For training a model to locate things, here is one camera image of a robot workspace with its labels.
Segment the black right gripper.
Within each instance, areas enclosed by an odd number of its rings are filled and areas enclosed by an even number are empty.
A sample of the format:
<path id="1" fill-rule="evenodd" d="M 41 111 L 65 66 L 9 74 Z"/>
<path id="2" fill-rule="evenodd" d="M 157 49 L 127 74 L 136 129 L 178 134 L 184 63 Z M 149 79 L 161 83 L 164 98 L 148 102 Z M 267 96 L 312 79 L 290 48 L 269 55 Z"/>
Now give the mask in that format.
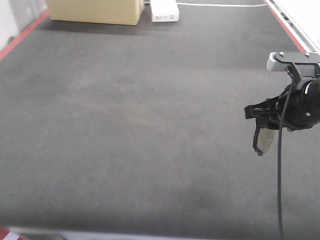
<path id="1" fill-rule="evenodd" d="M 246 119 L 256 119 L 261 129 L 278 130 L 289 90 L 281 95 L 248 105 Z M 320 80 L 306 82 L 301 89 L 293 89 L 285 110 L 283 127 L 291 131 L 310 129 L 320 122 Z"/>

